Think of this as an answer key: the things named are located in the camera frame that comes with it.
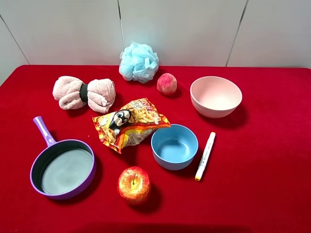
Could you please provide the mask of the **red peach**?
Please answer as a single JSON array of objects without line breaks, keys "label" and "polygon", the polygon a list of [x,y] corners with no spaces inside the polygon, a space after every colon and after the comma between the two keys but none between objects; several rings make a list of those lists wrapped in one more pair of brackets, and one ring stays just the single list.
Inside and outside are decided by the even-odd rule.
[{"label": "red peach", "polygon": [[177,79],[170,73],[164,73],[157,80],[157,90],[163,95],[173,95],[177,90]]}]

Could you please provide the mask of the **blue plastic bowl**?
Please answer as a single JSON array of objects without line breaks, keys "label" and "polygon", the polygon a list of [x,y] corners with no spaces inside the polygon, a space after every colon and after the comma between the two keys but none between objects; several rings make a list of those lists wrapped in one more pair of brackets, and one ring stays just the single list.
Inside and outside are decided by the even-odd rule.
[{"label": "blue plastic bowl", "polygon": [[156,162],[167,170],[182,170],[194,159],[199,145],[196,135],[187,127],[171,124],[155,131],[151,148]]}]

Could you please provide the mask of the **purple toy frying pan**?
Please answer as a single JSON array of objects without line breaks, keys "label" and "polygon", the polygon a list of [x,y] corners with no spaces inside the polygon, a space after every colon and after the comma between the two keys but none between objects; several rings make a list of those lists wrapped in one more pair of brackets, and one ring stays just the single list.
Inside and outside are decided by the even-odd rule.
[{"label": "purple toy frying pan", "polygon": [[33,119],[46,144],[34,160],[30,181],[36,192],[54,200],[67,200],[82,193],[96,173],[91,147],[83,141],[56,141],[41,116]]}]

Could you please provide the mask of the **orange Oishi snack bag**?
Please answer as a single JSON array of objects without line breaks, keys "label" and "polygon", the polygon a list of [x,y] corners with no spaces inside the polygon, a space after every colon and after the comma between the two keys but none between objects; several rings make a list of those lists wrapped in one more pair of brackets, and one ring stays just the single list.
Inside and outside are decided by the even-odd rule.
[{"label": "orange Oishi snack bag", "polygon": [[133,100],[118,111],[93,118],[99,140],[121,153],[127,146],[140,144],[150,134],[171,126],[147,98]]}]

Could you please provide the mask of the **blue mesh bath sponge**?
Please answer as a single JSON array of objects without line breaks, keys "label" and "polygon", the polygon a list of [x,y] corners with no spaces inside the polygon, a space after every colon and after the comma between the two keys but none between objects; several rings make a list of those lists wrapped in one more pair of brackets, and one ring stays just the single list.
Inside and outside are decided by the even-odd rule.
[{"label": "blue mesh bath sponge", "polygon": [[151,81],[159,68],[159,57],[146,44],[134,41],[120,54],[119,73],[126,81],[147,83]]}]

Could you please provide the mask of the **red yellow apple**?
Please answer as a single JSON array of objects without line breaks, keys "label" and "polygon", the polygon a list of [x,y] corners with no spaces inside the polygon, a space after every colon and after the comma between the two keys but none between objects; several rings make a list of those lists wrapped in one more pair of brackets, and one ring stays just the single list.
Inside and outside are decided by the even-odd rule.
[{"label": "red yellow apple", "polygon": [[118,192],[130,205],[143,204],[151,192],[147,172],[138,166],[125,169],[118,179]]}]

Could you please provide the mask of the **pink rolled towel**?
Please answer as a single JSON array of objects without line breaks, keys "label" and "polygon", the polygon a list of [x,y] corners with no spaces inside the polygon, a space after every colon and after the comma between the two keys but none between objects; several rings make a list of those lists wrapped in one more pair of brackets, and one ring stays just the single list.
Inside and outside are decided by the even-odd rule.
[{"label": "pink rolled towel", "polygon": [[76,110],[88,105],[93,111],[106,114],[115,101],[116,90],[110,79],[84,83],[72,76],[61,76],[54,84],[52,95],[63,110]]}]

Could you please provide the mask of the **red velvet tablecloth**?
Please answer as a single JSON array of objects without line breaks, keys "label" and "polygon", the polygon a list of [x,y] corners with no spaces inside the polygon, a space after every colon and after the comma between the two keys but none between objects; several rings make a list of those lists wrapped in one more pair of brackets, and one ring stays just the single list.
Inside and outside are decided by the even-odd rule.
[{"label": "red velvet tablecloth", "polygon": [[[166,97],[156,80],[127,82],[118,66],[18,67],[0,88],[0,230],[3,233],[308,233],[311,230],[311,71],[307,68],[161,67],[178,80]],[[190,128],[199,142],[180,171],[157,164],[150,139],[121,153],[103,145],[88,107],[64,111],[52,96],[58,77],[84,82],[110,78],[112,111],[147,97],[172,124]],[[205,76],[230,80],[242,101],[229,115],[201,115],[191,84]],[[42,116],[56,140],[79,139],[93,149],[96,176],[82,194],[56,201],[37,193],[30,169],[46,147],[33,118]],[[200,181],[207,140],[216,137]],[[128,204],[118,192],[121,173],[147,172],[148,199]]]}]

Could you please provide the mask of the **pink plastic bowl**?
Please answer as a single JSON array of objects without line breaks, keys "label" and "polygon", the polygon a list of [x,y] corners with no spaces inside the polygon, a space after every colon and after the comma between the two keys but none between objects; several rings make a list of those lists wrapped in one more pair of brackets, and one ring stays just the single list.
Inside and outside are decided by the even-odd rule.
[{"label": "pink plastic bowl", "polygon": [[194,108],[201,115],[222,118],[231,114],[239,106],[242,92],[230,80],[205,76],[191,84],[190,98]]}]

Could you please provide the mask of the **white yellow-capped marker pen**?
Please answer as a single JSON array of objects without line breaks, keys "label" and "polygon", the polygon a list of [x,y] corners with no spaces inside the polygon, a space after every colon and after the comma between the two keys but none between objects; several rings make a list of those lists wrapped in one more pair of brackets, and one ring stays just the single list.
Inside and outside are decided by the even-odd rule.
[{"label": "white yellow-capped marker pen", "polygon": [[207,166],[207,162],[208,162],[208,159],[209,159],[209,155],[211,153],[211,149],[212,149],[215,137],[216,137],[216,133],[215,132],[211,132],[210,135],[209,135],[209,138],[207,140],[207,143],[206,143],[206,146],[205,146],[202,158],[200,160],[199,167],[198,167],[197,172],[195,174],[195,180],[196,181],[200,181],[202,176],[203,176],[203,173],[204,173],[205,168]]}]

